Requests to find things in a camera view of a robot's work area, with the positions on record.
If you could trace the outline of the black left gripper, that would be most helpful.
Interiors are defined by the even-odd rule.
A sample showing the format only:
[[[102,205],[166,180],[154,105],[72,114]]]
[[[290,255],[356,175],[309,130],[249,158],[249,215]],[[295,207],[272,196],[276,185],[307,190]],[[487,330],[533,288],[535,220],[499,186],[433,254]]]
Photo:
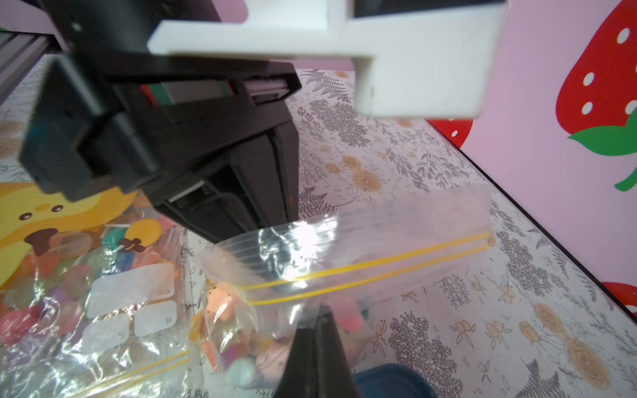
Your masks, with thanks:
[[[160,23],[210,1],[39,1],[70,51],[51,64],[19,156],[43,192],[117,187],[211,242],[299,217],[289,63],[158,56]]]

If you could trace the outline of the clear ziploc candy bag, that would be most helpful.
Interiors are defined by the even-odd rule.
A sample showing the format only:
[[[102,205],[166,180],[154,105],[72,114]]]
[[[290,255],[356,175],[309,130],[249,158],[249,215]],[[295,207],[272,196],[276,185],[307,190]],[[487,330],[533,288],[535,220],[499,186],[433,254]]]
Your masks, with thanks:
[[[332,316],[346,362],[373,332],[372,309],[486,251],[491,188],[410,195],[268,227],[200,252],[202,349],[226,382],[277,386],[294,338]]]

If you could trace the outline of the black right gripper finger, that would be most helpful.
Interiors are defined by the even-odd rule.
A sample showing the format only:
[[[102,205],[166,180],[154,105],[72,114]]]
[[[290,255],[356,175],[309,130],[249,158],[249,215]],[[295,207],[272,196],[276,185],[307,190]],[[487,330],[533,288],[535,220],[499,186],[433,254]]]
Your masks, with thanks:
[[[360,397],[343,349],[333,311],[320,308],[313,328],[295,334],[275,398]]]

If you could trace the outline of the ziploc bag with yellow duck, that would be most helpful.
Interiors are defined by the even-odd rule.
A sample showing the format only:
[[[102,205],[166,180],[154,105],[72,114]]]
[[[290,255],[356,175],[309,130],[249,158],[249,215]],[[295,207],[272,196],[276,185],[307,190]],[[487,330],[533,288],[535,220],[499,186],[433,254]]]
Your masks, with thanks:
[[[187,397],[178,224],[140,193],[1,185],[1,394]]]

